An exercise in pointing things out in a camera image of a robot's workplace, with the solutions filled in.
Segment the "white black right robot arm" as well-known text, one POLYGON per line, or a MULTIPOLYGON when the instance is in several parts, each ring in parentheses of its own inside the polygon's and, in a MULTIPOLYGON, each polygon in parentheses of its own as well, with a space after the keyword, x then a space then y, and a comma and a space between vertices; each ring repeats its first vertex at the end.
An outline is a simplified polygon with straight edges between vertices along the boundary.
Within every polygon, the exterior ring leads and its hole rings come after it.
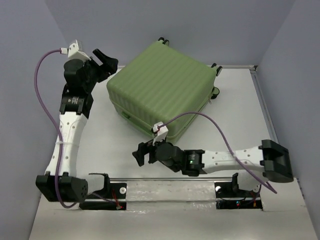
POLYGON ((132 155, 140 167, 148 155, 149 164, 159 162, 172 172, 188 177, 231 171, 230 190, 235 196, 242 196, 259 185, 273 192, 270 183, 294 181, 289 150, 270 139, 262 140, 258 146, 236 151, 182 150, 165 140, 150 140, 139 143, 132 155))

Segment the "green hard-shell suitcase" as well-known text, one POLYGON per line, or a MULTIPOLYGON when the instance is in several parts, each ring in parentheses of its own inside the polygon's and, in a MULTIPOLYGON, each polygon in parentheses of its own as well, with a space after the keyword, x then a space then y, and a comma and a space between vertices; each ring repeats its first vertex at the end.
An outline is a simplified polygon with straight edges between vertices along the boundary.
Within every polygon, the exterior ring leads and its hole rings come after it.
POLYGON ((147 136, 154 124, 167 125, 167 141, 176 143, 220 90, 221 65, 204 64, 169 46, 160 37, 106 84, 119 115, 147 136))

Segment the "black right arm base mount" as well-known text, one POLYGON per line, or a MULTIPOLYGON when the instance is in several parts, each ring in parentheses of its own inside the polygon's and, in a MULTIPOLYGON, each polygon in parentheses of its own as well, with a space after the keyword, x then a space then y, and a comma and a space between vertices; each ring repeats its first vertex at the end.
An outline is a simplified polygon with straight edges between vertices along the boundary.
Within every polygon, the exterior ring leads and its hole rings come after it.
POLYGON ((257 190, 242 190, 238 184, 238 173, 231 181, 215 183, 215 206, 217 210, 262 210, 259 186, 257 190))

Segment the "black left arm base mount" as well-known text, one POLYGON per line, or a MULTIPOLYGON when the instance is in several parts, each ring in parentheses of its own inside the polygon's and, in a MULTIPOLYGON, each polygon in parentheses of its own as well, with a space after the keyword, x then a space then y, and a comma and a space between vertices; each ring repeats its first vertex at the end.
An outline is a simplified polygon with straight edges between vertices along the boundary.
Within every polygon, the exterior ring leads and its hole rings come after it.
POLYGON ((87 196, 79 204, 81 210, 88 211, 125 211, 127 209, 127 183, 111 181, 107 173, 91 173, 103 177, 103 188, 87 196))

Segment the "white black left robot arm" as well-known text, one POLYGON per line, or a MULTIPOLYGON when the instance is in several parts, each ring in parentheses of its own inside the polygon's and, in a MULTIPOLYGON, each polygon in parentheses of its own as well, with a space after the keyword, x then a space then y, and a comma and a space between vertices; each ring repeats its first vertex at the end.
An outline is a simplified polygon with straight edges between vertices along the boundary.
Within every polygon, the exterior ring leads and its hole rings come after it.
POLYGON ((65 209, 82 204, 90 195, 104 198, 111 191, 110 178, 106 173, 78 176, 77 158, 82 133, 94 102, 93 89, 97 83, 117 72, 119 61, 97 48, 93 54, 102 64, 80 54, 78 51, 76 57, 68 57, 63 65, 65 85, 59 106, 59 121, 53 119, 40 96, 38 66, 34 72, 36 96, 57 132, 51 160, 44 174, 36 177, 35 185, 49 202, 59 202, 65 209))

